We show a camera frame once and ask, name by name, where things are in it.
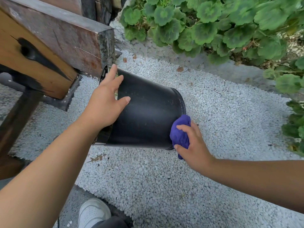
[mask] trash can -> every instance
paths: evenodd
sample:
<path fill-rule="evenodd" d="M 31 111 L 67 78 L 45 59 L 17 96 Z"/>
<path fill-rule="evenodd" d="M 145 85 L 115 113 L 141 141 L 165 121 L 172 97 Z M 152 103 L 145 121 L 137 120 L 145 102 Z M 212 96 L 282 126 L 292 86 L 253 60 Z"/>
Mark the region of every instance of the trash can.
<path fill-rule="evenodd" d="M 99 83 L 109 70 L 110 66 L 104 67 Z M 117 71 L 124 80 L 116 97 L 130 96 L 131 101 L 116 122 L 98 133 L 93 145 L 173 149 L 169 137 L 171 126 L 186 114 L 180 93 L 126 71 Z"/>

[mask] cleaning rag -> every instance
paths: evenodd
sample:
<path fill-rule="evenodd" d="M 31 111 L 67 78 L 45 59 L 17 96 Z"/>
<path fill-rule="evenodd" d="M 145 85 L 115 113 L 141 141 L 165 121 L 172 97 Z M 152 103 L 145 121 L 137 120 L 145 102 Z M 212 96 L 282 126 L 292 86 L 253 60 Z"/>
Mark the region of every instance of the cleaning rag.
<path fill-rule="evenodd" d="M 171 127 L 170 138 L 172 140 L 173 147 L 175 145 L 180 145 L 185 149 L 189 148 L 189 138 L 186 132 L 177 129 L 178 125 L 187 125 L 191 126 L 191 118 L 188 115 L 183 114 L 180 116 Z M 183 160 L 182 156 L 178 154 L 178 159 Z"/>

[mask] gray pants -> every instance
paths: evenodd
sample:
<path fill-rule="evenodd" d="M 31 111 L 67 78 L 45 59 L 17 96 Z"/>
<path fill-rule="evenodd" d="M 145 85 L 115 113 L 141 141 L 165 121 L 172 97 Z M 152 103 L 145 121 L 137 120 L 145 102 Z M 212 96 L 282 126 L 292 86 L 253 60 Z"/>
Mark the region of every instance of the gray pants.
<path fill-rule="evenodd" d="M 96 223 L 92 228 L 128 228 L 124 220 L 113 216 L 108 220 Z"/>

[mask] foliage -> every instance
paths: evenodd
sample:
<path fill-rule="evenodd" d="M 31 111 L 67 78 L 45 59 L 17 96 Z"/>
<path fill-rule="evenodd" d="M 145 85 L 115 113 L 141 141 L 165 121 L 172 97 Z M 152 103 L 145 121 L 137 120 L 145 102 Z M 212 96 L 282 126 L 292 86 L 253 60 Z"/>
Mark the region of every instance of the foliage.
<path fill-rule="evenodd" d="M 264 78 L 275 80 L 279 92 L 303 95 L 304 88 L 304 57 L 276 63 L 275 67 L 263 72 Z M 293 111 L 288 118 L 288 124 L 282 126 L 285 136 L 294 138 L 295 141 L 289 146 L 291 151 L 304 156 L 304 101 L 291 100 L 286 103 Z"/>
<path fill-rule="evenodd" d="M 133 0 L 120 23 L 128 40 L 143 41 L 145 33 L 157 46 L 190 57 L 211 44 L 213 64 L 239 53 L 258 65 L 286 54 L 278 33 L 304 28 L 304 0 Z M 304 68 L 303 60 L 297 67 Z"/>

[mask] person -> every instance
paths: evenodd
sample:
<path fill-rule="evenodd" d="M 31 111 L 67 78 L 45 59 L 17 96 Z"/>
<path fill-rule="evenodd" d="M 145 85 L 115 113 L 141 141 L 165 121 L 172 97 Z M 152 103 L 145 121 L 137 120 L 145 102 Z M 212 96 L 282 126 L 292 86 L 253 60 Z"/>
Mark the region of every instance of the person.
<path fill-rule="evenodd" d="M 123 81 L 113 65 L 97 87 L 83 113 L 35 161 L 0 191 L 0 227 L 52 227 L 71 191 L 97 133 L 118 118 L 130 97 L 115 100 Z M 210 154 L 198 126 L 180 125 L 188 149 L 175 149 L 190 168 L 243 193 L 304 213 L 304 161 L 237 161 Z M 80 209 L 79 228 L 125 228 L 99 199 Z"/>

